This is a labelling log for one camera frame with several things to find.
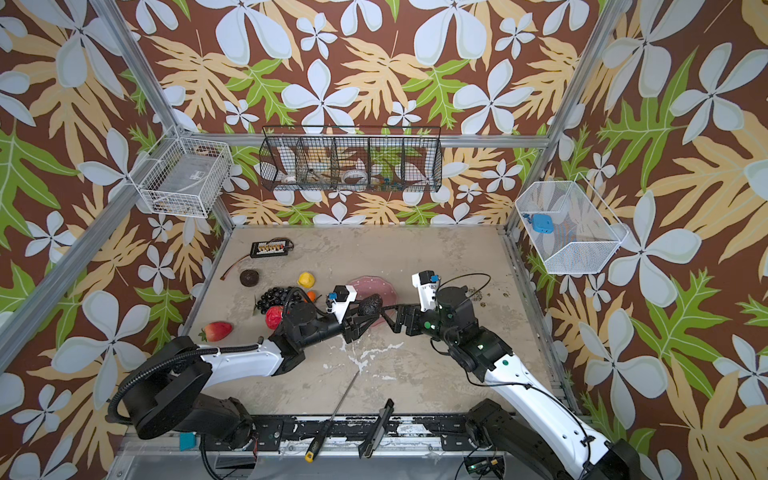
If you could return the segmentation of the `pink dotted plate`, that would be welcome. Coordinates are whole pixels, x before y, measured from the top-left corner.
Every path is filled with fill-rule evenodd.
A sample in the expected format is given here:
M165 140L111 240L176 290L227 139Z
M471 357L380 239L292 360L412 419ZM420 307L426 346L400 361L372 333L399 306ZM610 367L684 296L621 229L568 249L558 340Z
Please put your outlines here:
M346 319L362 318L357 314L358 303L360 300L372 295L379 294L383 299L383 306L394 305L398 303L397 293L394 286L379 276L361 276L352 279L346 283L352 285L357 291L356 301L353 302L345 315Z

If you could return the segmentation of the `yellow pear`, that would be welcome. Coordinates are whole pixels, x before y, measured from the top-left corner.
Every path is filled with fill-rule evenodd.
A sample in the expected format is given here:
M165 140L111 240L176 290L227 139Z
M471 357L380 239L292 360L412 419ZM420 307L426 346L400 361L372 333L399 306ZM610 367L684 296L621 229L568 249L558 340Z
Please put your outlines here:
M297 283L302 288L311 289L315 285L316 279L310 272L302 272L298 277Z

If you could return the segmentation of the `dark avocado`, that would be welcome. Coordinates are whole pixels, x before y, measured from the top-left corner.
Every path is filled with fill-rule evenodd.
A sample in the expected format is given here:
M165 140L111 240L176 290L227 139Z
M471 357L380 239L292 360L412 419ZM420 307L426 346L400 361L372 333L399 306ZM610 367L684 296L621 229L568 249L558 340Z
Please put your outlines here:
M372 317L374 320L381 316L383 299L379 294L372 294L358 303L357 314L364 317Z

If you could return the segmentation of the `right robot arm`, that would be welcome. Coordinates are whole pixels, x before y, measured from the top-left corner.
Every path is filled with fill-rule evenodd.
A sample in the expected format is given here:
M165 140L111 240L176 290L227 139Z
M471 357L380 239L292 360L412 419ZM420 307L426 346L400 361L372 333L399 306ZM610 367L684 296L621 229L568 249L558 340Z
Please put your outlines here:
M512 348L477 319L464 287L430 294L426 306L380 309L396 333L442 342L470 384L489 388L512 408L477 405L471 431L477 444L505 451L550 479L639 479L638 452L625 440L611 441L587 425L538 381Z

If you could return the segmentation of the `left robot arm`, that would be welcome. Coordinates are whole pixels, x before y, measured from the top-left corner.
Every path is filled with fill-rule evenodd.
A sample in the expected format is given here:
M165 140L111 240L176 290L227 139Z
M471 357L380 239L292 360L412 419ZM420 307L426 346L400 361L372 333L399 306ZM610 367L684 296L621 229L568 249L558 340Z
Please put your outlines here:
M244 346L204 347L183 336L171 341L134 370L108 403L106 419L128 425L144 440L168 432L196 433L231 450L252 439L254 422L235 398L204 394L213 385L247 377L286 374L305 359L308 347L340 336L359 339L383 317L383 300L333 302L329 310L294 302L283 310L278 327L266 339Z

